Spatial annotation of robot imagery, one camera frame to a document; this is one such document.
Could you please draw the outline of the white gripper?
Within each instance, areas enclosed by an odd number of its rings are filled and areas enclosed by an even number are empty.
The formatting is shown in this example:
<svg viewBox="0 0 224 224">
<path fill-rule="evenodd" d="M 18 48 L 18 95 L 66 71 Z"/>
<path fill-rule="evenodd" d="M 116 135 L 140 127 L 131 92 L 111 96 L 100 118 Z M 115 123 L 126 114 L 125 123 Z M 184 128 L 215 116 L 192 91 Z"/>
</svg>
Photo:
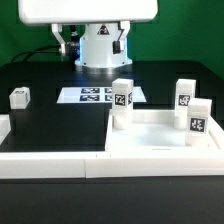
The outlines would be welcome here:
<svg viewBox="0 0 224 224">
<path fill-rule="evenodd" d="M 119 22 L 113 53 L 126 48 L 129 21 L 150 21 L 158 12 L 157 0 L 18 0 L 19 18 L 27 25 L 52 24 L 51 31 L 66 53 L 62 25 Z"/>
</svg>

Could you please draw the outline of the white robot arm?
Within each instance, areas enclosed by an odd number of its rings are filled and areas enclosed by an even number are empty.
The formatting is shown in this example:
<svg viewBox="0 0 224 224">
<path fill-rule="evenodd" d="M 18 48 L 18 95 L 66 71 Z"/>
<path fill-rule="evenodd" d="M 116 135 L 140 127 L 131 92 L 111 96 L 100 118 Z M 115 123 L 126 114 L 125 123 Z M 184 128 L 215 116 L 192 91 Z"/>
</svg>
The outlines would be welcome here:
<svg viewBox="0 0 224 224">
<path fill-rule="evenodd" d="M 51 26 L 66 52 L 60 35 L 64 25 L 83 25 L 79 71 L 113 74 L 132 64 L 127 35 L 132 22 L 150 21 L 158 13 L 157 0 L 18 0 L 20 20 L 27 25 Z"/>
</svg>

